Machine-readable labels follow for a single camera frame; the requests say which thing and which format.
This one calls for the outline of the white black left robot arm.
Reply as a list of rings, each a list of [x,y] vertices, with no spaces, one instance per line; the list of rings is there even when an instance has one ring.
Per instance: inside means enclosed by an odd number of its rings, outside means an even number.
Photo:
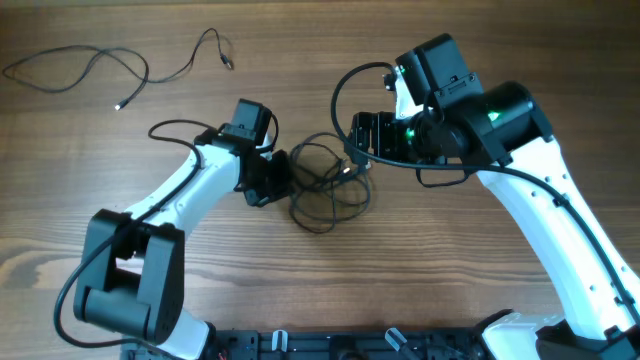
[[[61,293],[75,292],[77,320],[121,334],[131,353],[226,359],[215,327],[184,308],[185,244],[225,195],[263,207],[288,193],[287,155],[268,136],[278,121],[242,99],[230,122],[206,125],[187,160],[153,193],[123,212],[103,209],[88,223],[82,260]]]

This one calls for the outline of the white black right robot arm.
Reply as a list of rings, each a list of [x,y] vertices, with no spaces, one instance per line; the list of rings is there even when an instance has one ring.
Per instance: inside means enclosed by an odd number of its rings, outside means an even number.
[[[384,65],[393,112],[357,113],[340,138],[353,161],[476,176],[514,219],[561,302],[558,315],[496,313],[476,359],[635,359],[639,278],[581,196],[531,93],[484,89],[441,34]]]

